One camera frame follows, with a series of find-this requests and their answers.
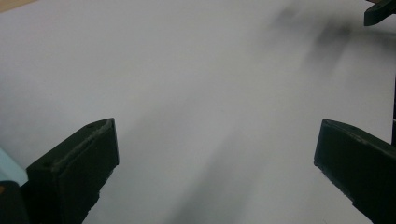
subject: black object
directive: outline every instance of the black object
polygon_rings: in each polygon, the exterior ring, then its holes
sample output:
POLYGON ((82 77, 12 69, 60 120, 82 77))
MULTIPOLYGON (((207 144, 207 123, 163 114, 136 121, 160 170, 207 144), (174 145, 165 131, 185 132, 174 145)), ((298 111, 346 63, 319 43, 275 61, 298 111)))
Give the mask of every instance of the black object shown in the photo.
POLYGON ((0 181, 0 223, 29 224, 20 186, 14 181, 0 181))
POLYGON ((379 22, 396 12, 396 0, 369 1, 375 2, 376 4, 372 7, 369 7, 364 12, 365 26, 378 24, 379 22))
POLYGON ((315 165, 375 224, 396 223, 396 148, 351 125, 322 121, 315 165))
MULTIPOLYGON (((29 181, 21 187, 21 195, 30 223, 82 223, 118 164, 114 119, 96 121, 73 133, 26 169, 29 181)), ((2 197, 0 200, 0 204, 6 204, 2 197)), ((20 210, 0 217, 0 224, 27 224, 9 221, 8 215, 24 211, 21 203, 15 206, 20 210)))

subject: white surface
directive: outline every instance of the white surface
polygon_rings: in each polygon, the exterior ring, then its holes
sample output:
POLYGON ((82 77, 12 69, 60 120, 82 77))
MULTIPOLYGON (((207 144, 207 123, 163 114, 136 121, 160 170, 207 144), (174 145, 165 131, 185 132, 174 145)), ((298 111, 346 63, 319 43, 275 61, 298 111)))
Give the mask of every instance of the white surface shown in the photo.
POLYGON ((24 167, 114 117, 84 223, 370 223, 313 165, 322 119, 391 136, 395 20, 364 1, 39 0, 0 14, 0 143, 24 167))

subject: light blue object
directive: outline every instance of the light blue object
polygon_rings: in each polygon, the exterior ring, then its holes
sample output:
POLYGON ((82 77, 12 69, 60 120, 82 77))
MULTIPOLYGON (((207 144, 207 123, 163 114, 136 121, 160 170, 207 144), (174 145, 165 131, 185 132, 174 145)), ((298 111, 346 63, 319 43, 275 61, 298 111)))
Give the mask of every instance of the light blue object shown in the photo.
POLYGON ((2 180, 12 180, 22 186, 28 178, 25 170, 0 148, 0 181, 2 180))

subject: table surface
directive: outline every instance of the table surface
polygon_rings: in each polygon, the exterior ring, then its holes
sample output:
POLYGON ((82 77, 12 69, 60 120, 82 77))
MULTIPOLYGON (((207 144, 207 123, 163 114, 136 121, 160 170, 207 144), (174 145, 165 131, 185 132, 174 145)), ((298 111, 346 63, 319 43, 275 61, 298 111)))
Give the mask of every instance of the table surface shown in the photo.
POLYGON ((84 223, 371 223, 313 165, 322 119, 391 138, 392 17, 365 1, 40 0, 0 14, 0 147, 115 118, 84 223))

